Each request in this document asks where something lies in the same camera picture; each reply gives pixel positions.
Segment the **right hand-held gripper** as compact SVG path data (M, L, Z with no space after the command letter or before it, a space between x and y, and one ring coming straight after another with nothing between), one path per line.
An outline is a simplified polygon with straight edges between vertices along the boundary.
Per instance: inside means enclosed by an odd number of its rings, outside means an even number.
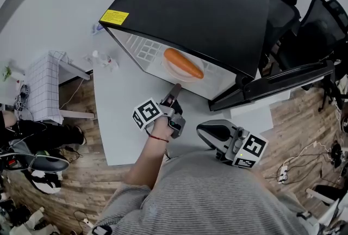
M224 164L252 169L262 158L268 141L228 120L209 120L196 127L198 136Z

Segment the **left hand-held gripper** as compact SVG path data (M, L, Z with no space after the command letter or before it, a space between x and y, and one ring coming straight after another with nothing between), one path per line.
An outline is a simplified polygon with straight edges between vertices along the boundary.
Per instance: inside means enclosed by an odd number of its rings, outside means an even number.
M143 131L152 124L155 119L164 116L167 117L168 126L173 130L171 137L180 137L185 126L185 119L182 117L183 111L176 100L180 90L181 85L177 83L159 104L157 104L153 98L150 98L135 107L132 118L137 128Z

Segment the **person's left hand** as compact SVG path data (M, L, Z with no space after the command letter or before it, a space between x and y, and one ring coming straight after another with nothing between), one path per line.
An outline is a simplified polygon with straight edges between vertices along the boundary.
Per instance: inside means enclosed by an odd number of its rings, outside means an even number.
M168 118L166 116L155 119L150 137L162 141L169 141L173 129L168 126L168 123Z

